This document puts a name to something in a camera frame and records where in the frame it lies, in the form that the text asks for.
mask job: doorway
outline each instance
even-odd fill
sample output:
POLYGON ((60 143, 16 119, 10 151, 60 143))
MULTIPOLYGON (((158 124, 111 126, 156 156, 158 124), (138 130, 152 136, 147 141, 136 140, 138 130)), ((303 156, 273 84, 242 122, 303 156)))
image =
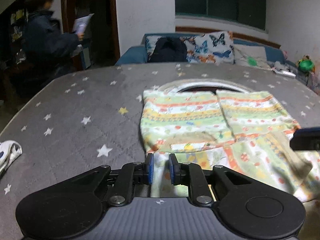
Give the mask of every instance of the doorway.
POLYGON ((76 18, 93 13, 84 33, 93 67, 112 66, 120 57, 116 0, 61 0, 64 32, 71 32, 76 18))

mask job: person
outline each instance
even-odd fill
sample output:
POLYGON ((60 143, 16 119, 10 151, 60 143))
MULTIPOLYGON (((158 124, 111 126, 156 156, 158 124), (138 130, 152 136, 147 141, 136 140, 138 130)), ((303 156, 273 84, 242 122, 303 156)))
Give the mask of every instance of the person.
POLYGON ((52 18, 50 10, 53 1, 25 1, 29 14, 23 32, 23 49, 27 61, 34 67, 13 82, 24 94, 34 95, 53 79, 75 70, 71 55, 81 44, 83 34, 61 34, 60 21, 52 18))

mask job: wooden door frame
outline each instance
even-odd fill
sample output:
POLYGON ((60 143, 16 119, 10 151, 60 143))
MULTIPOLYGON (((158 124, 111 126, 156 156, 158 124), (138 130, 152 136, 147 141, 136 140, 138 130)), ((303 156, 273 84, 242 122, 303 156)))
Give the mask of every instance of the wooden door frame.
MULTIPOLYGON (((73 27, 73 21, 70 22, 72 16, 68 14, 68 0, 61 0, 61 12, 62 12, 62 26, 64 32, 71 32, 73 27)), ((117 23, 117 10, 116 0, 110 0, 110 12, 111 12, 111 23, 112 23, 112 38, 115 49, 116 60, 120 58, 119 48, 119 36, 118 36, 118 23, 117 23)))

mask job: gray bed sheet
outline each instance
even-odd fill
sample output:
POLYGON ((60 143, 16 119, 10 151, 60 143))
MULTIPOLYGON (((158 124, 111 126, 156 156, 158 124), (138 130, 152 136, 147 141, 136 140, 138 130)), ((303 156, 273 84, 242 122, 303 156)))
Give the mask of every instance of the gray bed sheet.
POLYGON ((102 164, 119 169, 128 162, 144 161, 139 95, 153 86, 203 74, 206 79, 268 90, 302 127, 320 126, 320 97, 297 80, 272 71, 229 64, 154 63, 68 74, 30 100, 0 135, 0 142, 15 140, 23 150, 0 180, 0 239, 23 237, 15 208, 26 195, 102 164), (128 112, 120 114, 121 107, 128 112), (5 195, 8 184, 10 192, 5 195))

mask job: wooden wall trim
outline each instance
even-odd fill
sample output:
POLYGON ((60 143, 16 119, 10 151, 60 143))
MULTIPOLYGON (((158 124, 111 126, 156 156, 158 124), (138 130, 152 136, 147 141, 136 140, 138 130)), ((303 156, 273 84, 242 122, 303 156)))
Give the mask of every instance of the wooden wall trim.
POLYGON ((68 32, 67 0, 61 0, 61 15, 63 32, 68 32))
MULTIPOLYGON (((221 30, 217 29, 210 29, 210 28, 201 28, 201 27, 188 27, 188 26, 176 26, 176 32, 187 32, 187 33, 212 33, 212 32, 220 32, 221 30)), ((252 41, 252 42, 257 42, 263 45, 267 45, 276 49, 279 49, 281 45, 267 41, 264 39, 260 39, 254 36, 249 36, 246 34, 242 33, 233 33, 233 37, 241 40, 246 40, 246 41, 252 41)))
POLYGON ((120 58, 119 36, 118 36, 118 21, 117 21, 117 6, 116 0, 110 0, 111 22, 112 22, 112 36, 115 48, 116 60, 120 58))

